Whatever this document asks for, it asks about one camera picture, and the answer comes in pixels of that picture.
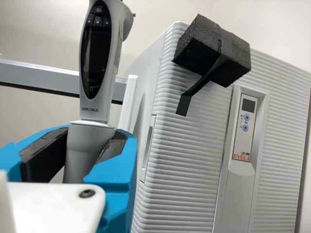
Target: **digital display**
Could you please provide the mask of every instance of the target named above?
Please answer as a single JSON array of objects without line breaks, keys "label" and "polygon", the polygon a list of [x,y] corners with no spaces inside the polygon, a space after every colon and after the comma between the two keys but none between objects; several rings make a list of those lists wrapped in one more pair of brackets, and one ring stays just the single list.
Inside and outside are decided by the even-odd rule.
[{"label": "digital display", "polygon": [[243,99],[242,110],[253,113],[255,110],[255,101],[251,101],[248,99]]}]

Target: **control panel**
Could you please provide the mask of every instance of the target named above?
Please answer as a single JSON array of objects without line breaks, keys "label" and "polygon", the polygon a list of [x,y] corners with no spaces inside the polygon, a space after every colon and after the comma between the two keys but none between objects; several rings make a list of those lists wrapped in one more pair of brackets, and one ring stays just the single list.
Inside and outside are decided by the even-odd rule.
[{"label": "control panel", "polygon": [[82,35],[81,75],[86,96],[93,99],[103,82],[111,44],[111,17],[99,0],[91,7]]},{"label": "control panel", "polygon": [[232,153],[233,160],[251,162],[258,101],[257,97],[241,95]]}]

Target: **red logo label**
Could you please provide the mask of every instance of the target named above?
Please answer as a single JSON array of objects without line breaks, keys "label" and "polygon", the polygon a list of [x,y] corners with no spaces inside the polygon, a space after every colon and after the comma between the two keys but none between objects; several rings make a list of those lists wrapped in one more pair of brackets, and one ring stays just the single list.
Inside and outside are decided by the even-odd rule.
[{"label": "red logo label", "polygon": [[243,154],[241,154],[241,155],[233,154],[232,159],[242,160],[242,161],[245,161],[245,162],[250,162],[251,161],[251,156],[250,155],[243,155]]}]

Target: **blue button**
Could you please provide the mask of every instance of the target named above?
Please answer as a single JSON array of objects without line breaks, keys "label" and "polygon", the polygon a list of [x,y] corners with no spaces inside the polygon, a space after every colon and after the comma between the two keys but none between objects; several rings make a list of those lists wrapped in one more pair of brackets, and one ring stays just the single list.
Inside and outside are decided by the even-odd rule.
[{"label": "blue button", "polygon": [[249,121],[250,118],[251,117],[250,117],[250,115],[248,113],[244,114],[244,120]]},{"label": "blue button", "polygon": [[247,132],[248,131],[248,125],[243,125],[243,131]]}]

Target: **screw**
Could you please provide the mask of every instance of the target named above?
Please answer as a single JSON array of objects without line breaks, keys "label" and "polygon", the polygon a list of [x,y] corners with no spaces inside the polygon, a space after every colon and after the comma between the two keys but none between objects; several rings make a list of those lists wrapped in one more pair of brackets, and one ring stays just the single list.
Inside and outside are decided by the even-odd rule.
[{"label": "screw", "polygon": [[81,198],[90,198],[92,196],[94,196],[95,194],[95,191],[92,190],[92,189],[86,189],[84,191],[82,191],[80,194],[79,194],[79,197]]}]

